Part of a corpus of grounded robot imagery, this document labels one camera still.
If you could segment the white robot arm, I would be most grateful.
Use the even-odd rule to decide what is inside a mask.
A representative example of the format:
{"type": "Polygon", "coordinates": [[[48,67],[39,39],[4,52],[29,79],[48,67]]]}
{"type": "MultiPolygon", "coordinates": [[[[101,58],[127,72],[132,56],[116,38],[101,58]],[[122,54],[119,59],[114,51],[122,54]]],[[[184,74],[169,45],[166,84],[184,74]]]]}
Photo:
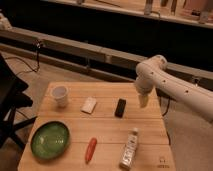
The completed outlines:
{"type": "Polygon", "coordinates": [[[168,74],[166,67],[167,60],[162,55],[138,63],[134,82],[137,92],[147,96],[156,87],[213,123],[213,92],[168,74]]]}

